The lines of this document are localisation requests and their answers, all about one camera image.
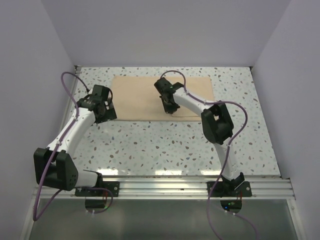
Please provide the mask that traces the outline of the beige cloth surgical kit wrap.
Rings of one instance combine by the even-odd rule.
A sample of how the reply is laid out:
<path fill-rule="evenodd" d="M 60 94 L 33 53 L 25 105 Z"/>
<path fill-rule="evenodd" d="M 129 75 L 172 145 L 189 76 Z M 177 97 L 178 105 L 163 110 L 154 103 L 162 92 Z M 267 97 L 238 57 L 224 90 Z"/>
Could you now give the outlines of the beige cloth surgical kit wrap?
<path fill-rule="evenodd" d="M 113 106 L 118 121 L 199 122 L 201 118 L 181 106 L 165 113 L 160 94 L 154 87 L 159 76 L 120 76 L 111 81 Z"/>

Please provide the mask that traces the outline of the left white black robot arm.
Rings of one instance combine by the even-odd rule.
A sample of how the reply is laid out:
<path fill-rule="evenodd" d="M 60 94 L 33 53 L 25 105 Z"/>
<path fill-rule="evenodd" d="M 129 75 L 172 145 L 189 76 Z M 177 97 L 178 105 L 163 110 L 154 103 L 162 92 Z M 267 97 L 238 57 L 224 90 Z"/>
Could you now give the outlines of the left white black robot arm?
<path fill-rule="evenodd" d="M 86 188 L 92 196 L 103 193 L 102 175 L 80 169 L 73 156 L 87 130 L 94 124 L 115 120 L 113 92 L 94 85 L 89 93 L 75 102 L 75 109 L 59 135 L 45 148 L 33 154 L 36 182 L 39 186 L 71 191 Z"/>

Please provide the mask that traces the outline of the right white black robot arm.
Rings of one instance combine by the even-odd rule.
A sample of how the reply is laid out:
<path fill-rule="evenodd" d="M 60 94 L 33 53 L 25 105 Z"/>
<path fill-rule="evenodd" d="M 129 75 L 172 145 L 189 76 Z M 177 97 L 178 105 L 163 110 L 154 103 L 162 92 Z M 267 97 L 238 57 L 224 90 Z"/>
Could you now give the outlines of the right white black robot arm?
<path fill-rule="evenodd" d="M 221 179 L 212 191 L 213 196 L 235 196 L 245 181 L 238 169 L 238 161 L 231 140 L 234 123 L 224 102 L 211 103 L 192 95 L 185 85 L 170 83 L 165 77 L 158 79 L 154 87 L 160 94 L 165 113 L 173 114 L 185 107 L 201 118 L 202 131 L 206 140 L 214 145 L 222 167 Z"/>

